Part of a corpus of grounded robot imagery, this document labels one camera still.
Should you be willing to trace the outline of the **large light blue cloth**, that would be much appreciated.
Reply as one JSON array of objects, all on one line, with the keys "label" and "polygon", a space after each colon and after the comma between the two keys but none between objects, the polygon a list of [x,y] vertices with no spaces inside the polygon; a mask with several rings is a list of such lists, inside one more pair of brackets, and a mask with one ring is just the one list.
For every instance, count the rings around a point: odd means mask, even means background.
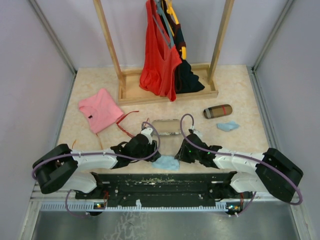
[{"label": "large light blue cloth", "polygon": [[152,163],[152,166],[157,169],[169,170],[169,171],[178,171],[180,169],[180,163],[173,156],[162,155],[155,162]]}]

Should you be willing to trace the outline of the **map print glasses case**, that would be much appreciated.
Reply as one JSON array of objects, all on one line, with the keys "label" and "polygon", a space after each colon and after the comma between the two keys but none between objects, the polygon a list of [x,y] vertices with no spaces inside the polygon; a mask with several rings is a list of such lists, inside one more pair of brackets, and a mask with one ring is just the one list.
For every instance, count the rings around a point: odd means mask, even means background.
[{"label": "map print glasses case", "polygon": [[160,136],[175,136],[181,134],[179,119],[157,119],[151,124]]}]

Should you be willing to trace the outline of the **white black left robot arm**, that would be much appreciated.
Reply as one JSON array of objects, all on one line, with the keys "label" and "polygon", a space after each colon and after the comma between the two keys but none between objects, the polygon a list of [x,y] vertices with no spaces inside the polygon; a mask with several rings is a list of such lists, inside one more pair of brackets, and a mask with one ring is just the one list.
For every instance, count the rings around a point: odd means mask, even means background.
[{"label": "white black left robot arm", "polygon": [[97,199],[104,186],[94,169],[114,170],[139,161],[155,162],[161,157],[156,140],[140,133],[128,142],[110,148],[85,152],[60,144],[32,166],[32,177],[38,182],[42,194],[60,189],[74,190]]}]

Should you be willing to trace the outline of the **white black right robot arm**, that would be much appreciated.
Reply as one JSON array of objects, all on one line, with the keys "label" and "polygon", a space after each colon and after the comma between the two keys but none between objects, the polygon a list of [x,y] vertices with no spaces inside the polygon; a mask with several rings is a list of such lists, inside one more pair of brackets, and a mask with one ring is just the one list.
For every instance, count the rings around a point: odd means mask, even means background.
[{"label": "white black right robot arm", "polygon": [[263,153],[231,151],[220,145],[207,145],[196,133],[182,141],[175,159],[185,163],[199,161],[207,168],[231,171],[230,181],[223,185],[229,198],[243,192],[264,192],[291,204],[304,175],[278,149],[269,148]]}]

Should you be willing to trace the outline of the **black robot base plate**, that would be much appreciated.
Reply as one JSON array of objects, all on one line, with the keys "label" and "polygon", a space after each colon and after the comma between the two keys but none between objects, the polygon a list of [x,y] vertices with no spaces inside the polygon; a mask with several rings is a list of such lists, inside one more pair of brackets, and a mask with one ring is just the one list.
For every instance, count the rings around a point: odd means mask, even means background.
[{"label": "black robot base plate", "polygon": [[237,193],[231,173],[98,174],[91,193],[77,191],[77,200],[106,201],[108,207],[213,207],[223,200],[246,200],[253,192]]}]

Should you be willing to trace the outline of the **red sunglasses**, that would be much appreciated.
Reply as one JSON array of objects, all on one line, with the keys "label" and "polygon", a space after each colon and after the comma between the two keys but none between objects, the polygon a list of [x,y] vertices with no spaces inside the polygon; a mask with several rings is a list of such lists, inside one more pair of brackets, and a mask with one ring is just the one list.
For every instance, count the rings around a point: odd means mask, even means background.
[{"label": "red sunglasses", "polygon": [[115,122],[116,135],[123,138],[133,138],[142,131],[142,122],[149,122],[149,117],[142,117],[142,111],[133,110],[125,113]]}]

